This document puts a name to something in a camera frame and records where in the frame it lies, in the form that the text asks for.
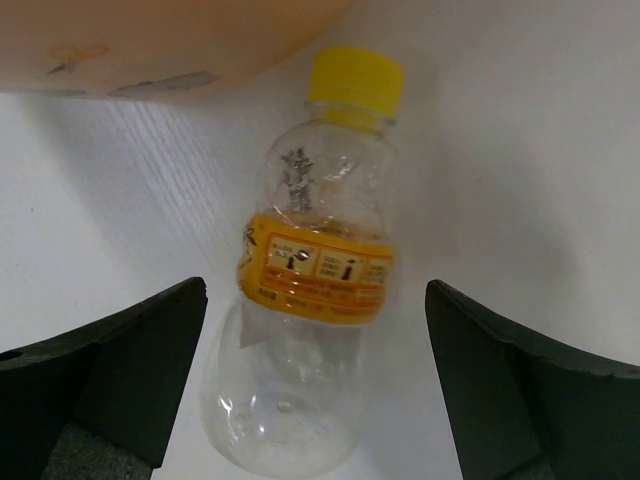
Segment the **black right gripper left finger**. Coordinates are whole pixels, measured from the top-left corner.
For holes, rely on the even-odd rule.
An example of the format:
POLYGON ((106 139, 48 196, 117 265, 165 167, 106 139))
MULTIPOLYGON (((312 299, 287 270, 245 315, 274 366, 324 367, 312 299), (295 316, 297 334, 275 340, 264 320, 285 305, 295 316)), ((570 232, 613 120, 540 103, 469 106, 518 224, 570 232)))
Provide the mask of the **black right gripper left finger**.
POLYGON ((4 479, 148 479, 161 467, 207 307, 189 278, 1 355, 4 479))

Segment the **clear bottle yellow cap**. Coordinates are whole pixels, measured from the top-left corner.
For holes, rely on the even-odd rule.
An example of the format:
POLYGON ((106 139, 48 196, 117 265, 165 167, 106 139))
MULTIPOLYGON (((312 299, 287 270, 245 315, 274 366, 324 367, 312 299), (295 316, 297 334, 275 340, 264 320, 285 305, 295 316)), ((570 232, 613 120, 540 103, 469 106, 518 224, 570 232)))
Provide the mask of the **clear bottle yellow cap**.
POLYGON ((361 438, 371 327, 395 263, 386 135, 403 86, 384 55, 323 49, 307 119, 265 155, 201 404, 212 445, 247 472, 313 478, 361 438))

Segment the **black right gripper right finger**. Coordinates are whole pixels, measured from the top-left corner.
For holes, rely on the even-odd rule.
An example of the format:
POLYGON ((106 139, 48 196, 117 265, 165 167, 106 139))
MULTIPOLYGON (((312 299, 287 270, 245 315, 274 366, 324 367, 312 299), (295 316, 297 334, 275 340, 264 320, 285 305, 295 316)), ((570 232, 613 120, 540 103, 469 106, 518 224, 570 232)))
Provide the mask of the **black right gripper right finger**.
POLYGON ((639 368, 428 283, 431 347, 466 479, 636 479, 639 368))

